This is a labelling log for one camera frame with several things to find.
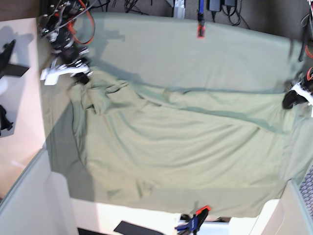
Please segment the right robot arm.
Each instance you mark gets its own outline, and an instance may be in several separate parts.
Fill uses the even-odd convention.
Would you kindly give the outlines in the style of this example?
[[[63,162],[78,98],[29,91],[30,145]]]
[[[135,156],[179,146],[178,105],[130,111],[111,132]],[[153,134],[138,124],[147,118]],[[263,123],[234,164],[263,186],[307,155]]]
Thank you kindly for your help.
[[[69,74],[77,82],[87,84],[92,72],[90,60],[86,57],[87,45],[95,35],[95,21],[90,13],[95,3],[89,0],[46,0],[38,25],[42,39],[46,38],[52,48],[53,59],[50,67],[43,69],[40,80],[46,86],[57,84],[61,75]],[[91,38],[86,42],[76,36],[76,20],[86,14],[91,22]]]

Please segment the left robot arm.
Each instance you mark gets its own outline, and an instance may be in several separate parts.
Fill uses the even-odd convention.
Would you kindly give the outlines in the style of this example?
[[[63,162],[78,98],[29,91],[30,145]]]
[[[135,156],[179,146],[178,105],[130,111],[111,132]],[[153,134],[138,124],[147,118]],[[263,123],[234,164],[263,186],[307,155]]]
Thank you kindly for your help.
[[[313,53],[309,50],[309,43],[313,42],[313,1],[307,0],[309,13],[302,19],[303,40],[298,57],[298,61],[302,62],[305,55],[309,59],[313,59]],[[286,92],[282,108],[289,110],[297,104],[307,103],[313,105],[313,67],[311,66],[305,74],[299,75],[291,82],[291,86]]]

